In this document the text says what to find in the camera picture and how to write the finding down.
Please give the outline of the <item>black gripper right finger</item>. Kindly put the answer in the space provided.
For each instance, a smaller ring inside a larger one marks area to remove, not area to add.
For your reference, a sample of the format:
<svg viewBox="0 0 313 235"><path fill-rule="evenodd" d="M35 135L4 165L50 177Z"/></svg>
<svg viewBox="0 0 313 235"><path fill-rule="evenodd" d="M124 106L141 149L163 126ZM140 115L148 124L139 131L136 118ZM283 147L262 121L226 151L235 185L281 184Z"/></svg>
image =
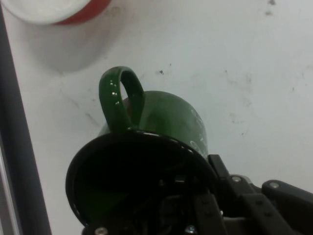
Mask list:
<svg viewBox="0 0 313 235"><path fill-rule="evenodd" d="M229 217L245 217L264 235L311 235L313 195L278 180L256 187L243 176L231 175L219 155L208 162L217 179L217 201Z"/></svg>

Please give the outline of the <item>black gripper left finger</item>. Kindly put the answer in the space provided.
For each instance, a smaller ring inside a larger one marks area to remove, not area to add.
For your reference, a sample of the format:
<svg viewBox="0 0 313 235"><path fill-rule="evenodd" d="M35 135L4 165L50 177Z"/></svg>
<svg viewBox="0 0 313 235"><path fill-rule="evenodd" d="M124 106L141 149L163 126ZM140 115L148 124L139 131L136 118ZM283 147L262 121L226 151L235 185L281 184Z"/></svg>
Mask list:
<svg viewBox="0 0 313 235"><path fill-rule="evenodd" d="M154 195L104 214L85 235L225 235L219 207L209 192Z"/></svg>

